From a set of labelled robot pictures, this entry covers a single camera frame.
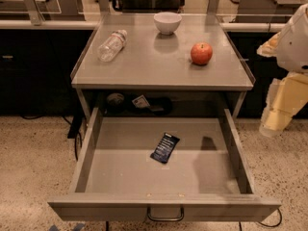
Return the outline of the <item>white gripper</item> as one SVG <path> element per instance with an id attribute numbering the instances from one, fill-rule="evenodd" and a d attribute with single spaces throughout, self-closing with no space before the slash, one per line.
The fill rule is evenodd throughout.
<path id="1" fill-rule="evenodd" d="M 308 4 L 297 9 L 280 34 L 260 45 L 257 54 L 276 56 L 277 64 L 289 71 L 282 80 L 272 80 L 261 116 L 259 132 L 272 138 L 308 103 L 308 75 L 300 74 L 308 73 Z"/>

